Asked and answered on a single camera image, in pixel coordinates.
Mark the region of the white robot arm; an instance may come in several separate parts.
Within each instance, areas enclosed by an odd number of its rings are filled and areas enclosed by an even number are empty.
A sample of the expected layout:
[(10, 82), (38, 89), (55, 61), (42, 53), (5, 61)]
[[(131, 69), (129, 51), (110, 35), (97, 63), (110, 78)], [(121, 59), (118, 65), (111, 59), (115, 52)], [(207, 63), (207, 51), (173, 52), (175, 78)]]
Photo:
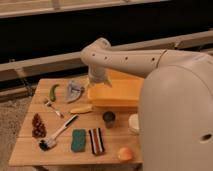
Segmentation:
[(181, 50), (116, 51), (100, 38), (81, 51), (89, 80), (107, 68), (142, 77), (143, 171), (213, 171), (213, 56)]

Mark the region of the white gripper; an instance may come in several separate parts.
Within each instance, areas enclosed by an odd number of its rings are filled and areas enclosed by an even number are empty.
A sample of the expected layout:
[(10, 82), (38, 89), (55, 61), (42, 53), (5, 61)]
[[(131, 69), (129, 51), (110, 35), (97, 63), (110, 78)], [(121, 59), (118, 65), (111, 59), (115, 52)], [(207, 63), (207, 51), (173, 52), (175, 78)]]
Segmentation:
[(92, 87), (95, 84), (103, 83), (111, 87), (111, 82), (108, 79), (106, 69), (103, 67), (89, 66), (88, 67), (88, 86)]

